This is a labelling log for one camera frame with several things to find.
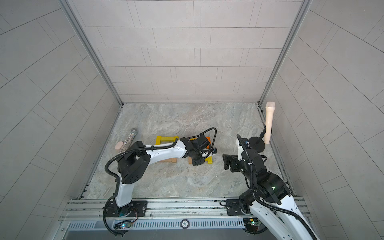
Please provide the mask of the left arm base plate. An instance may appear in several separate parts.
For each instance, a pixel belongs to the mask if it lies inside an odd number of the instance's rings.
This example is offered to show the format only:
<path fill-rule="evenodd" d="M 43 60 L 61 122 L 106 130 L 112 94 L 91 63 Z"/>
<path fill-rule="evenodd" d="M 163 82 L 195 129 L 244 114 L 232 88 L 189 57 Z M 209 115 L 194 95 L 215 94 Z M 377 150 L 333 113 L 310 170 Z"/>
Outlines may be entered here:
<path fill-rule="evenodd" d="M 147 201 L 131 201 L 129 204 L 119 207 L 116 200 L 112 199 L 103 208 L 103 216 L 106 218 L 144 217 L 147 204 Z"/>

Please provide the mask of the red orange block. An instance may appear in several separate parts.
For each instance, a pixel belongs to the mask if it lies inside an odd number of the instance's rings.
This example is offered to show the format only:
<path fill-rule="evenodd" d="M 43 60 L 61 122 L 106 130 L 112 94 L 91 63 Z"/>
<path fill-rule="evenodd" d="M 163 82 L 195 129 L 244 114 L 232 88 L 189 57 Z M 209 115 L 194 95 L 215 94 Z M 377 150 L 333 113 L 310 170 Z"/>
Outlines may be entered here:
<path fill-rule="evenodd" d="M 207 140 L 209 142 L 209 144 L 208 144 L 208 146 L 206 148 L 209 149 L 211 147 L 211 138 L 210 137 L 206 137 L 206 138 L 207 138 Z"/>

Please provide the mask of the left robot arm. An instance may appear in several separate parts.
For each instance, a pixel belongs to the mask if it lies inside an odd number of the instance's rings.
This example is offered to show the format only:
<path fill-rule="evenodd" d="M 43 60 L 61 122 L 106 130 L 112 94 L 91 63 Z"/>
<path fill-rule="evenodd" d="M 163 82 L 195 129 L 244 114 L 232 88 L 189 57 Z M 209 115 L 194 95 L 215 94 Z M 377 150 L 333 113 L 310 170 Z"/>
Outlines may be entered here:
<path fill-rule="evenodd" d="M 193 166 L 205 163 L 205 159 L 216 154 L 214 147 L 217 136 L 216 128 L 209 128 L 191 137 L 176 138 L 171 143 L 160 145 L 145 145 L 137 141 L 127 151 L 111 158 L 105 165 L 105 172 L 115 178 L 116 189 L 103 207 L 103 222 L 106 229 L 114 236 L 124 236 L 129 230 L 123 225 L 133 224 L 139 217 L 139 212 L 132 206 L 132 194 L 135 183 L 139 181 L 149 165 L 171 158 L 188 158 Z M 107 223 L 107 215 L 116 217 L 121 210 L 135 213 L 133 221 L 122 221 L 112 229 Z"/>

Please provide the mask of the beige microphone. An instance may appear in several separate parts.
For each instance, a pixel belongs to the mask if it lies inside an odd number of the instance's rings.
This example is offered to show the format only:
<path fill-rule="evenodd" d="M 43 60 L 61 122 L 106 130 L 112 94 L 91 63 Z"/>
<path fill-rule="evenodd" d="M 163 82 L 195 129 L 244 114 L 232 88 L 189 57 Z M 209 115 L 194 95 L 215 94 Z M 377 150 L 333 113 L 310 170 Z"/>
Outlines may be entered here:
<path fill-rule="evenodd" d="M 266 119 L 265 119 L 265 126 L 266 126 L 266 132 L 264 136 L 264 142 L 266 145 L 270 143 L 271 140 L 271 134 L 272 134 L 272 127 L 273 127 L 273 117 L 274 117 L 274 111 L 276 109 L 276 103 L 275 102 L 267 102 L 266 103 Z"/>

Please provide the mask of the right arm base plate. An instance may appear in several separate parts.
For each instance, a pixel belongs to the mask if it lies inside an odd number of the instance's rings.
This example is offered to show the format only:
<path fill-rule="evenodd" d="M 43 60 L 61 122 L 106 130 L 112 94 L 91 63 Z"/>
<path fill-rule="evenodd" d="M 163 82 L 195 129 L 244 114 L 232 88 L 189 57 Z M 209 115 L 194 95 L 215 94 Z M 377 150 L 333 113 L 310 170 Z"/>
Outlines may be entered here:
<path fill-rule="evenodd" d="M 242 209 L 240 204 L 240 200 L 238 199 L 227 199 L 222 200 L 220 205 L 225 207 L 227 210 L 228 216 L 251 216 L 251 212 L 247 212 L 247 210 Z"/>

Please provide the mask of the left circuit board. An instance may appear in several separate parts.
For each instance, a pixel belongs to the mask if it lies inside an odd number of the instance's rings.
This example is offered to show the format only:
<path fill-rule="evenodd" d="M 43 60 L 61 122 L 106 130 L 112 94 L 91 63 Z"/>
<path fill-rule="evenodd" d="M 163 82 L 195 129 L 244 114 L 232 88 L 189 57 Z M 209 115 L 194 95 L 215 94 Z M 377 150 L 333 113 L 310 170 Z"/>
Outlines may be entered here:
<path fill-rule="evenodd" d="M 129 229 L 132 227 L 133 225 L 133 221 L 130 221 L 130 220 L 127 220 L 127 221 L 122 221 L 122 222 L 118 222 L 114 225 L 114 229 L 115 230 L 125 230 L 125 229 Z"/>

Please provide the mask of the right circuit board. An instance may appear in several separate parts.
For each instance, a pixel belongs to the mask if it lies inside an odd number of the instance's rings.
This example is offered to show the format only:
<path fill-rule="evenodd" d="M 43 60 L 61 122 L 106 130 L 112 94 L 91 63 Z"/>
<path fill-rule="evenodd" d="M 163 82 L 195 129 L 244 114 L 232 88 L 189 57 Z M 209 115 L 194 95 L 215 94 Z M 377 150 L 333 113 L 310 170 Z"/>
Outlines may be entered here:
<path fill-rule="evenodd" d="M 258 219 L 244 218 L 243 223 L 244 223 L 244 230 L 245 231 L 254 233 L 254 232 L 257 232 L 261 229 L 261 227 L 260 227 L 261 222 Z"/>

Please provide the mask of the aluminium rail frame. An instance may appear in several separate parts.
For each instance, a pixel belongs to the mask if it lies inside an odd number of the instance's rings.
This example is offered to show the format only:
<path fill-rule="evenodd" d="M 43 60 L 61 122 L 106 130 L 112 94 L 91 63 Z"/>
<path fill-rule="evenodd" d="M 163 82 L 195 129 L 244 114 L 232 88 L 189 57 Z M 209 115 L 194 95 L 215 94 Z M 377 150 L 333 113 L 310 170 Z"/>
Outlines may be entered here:
<path fill-rule="evenodd" d="M 129 232 L 124 236 L 135 231 L 149 230 L 238 229 L 241 233 L 251 235 L 268 231 L 262 223 L 261 229 L 257 232 L 245 231 L 243 219 L 256 219 L 256 217 L 252 215 L 228 216 L 226 208 L 220 205 L 222 200 L 227 199 L 235 198 L 134 199 L 133 201 L 147 201 L 147 210 L 144 217 L 138 217 L 131 228 L 125 229 Z M 301 211 L 301 207 L 305 206 L 304 200 L 294 199 Z M 70 231 L 106 231 L 110 233 L 103 222 L 103 207 L 106 201 L 69 201 L 59 217 L 59 232 L 56 234 L 56 238 L 62 239 Z M 116 223 L 127 220 L 133 221 L 134 218 L 107 218 L 107 223 L 114 229 Z M 187 229 L 181 227 L 183 219 L 188 219 L 190 222 Z"/>

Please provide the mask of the glitter silver microphone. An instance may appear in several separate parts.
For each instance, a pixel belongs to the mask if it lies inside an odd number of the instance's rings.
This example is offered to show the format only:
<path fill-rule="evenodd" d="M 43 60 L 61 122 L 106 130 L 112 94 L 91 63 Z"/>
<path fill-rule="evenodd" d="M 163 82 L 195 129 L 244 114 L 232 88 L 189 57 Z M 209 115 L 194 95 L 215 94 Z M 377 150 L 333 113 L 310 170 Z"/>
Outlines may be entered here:
<path fill-rule="evenodd" d="M 128 137 L 126 139 L 126 141 L 124 142 L 124 145 L 123 147 L 121 148 L 121 153 L 125 152 L 128 150 L 128 148 L 130 147 L 130 145 L 132 144 L 132 141 L 134 140 L 136 134 L 137 134 L 137 130 L 136 129 L 131 129 L 129 134 L 128 134 Z"/>

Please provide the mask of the round sticker on rail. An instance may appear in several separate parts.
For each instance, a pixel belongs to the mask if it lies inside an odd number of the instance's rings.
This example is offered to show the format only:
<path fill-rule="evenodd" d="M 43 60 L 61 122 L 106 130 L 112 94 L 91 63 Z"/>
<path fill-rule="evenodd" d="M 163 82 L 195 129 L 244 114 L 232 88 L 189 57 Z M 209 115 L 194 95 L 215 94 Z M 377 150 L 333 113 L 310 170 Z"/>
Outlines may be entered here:
<path fill-rule="evenodd" d="M 182 229 L 187 229 L 187 228 L 189 227 L 189 225 L 190 225 L 190 222 L 189 222 L 188 219 L 183 219 L 183 220 L 181 221 L 181 227 L 182 227 Z"/>

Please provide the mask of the circuit board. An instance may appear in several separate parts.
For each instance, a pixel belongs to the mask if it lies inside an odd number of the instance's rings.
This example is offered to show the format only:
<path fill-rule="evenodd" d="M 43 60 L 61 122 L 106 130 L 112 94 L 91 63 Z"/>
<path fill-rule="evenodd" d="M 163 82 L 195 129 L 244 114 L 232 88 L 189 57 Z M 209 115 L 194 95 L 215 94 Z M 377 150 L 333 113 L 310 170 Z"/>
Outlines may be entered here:
<path fill-rule="evenodd" d="M 122 222 L 118 222 L 114 225 L 114 229 L 115 230 L 125 230 L 125 229 L 129 229 L 132 227 L 133 225 L 133 221 L 130 221 L 130 220 L 127 220 L 127 221 L 122 221 Z"/>
<path fill-rule="evenodd" d="M 244 223 L 244 230 L 245 231 L 254 233 L 254 232 L 257 232 L 261 229 L 261 227 L 260 227 L 261 222 L 258 219 L 244 218 L 243 223 Z"/>

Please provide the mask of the lime yellow block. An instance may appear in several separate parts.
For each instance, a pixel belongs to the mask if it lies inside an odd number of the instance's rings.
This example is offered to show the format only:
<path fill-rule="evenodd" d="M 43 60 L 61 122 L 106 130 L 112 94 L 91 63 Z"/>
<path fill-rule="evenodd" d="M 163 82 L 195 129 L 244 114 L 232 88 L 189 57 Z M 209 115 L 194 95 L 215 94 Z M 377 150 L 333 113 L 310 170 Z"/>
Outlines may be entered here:
<path fill-rule="evenodd" d="M 174 142 L 178 139 L 179 137 L 161 137 L 161 142 Z"/>
<path fill-rule="evenodd" d="M 208 164 L 213 164 L 213 158 L 212 158 L 212 157 L 208 157 L 208 158 L 206 158 L 205 161 L 206 161 Z"/>

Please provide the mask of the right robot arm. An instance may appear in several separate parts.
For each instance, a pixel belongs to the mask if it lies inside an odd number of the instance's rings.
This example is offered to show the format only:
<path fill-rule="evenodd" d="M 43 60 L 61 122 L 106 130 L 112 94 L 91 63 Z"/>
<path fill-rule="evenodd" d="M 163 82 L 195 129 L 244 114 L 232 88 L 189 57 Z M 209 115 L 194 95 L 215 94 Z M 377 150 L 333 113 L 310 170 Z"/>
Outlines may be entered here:
<path fill-rule="evenodd" d="M 259 153 L 257 142 L 257 137 L 237 135 L 238 154 L 223 155 L 225 169 L 240 172 L 246 179 L 248 189 L 239 197 L 241 210 L 261 221 L 278 240 L 317 240 L 287 184 L 268 171 L 268 158 Z"/>

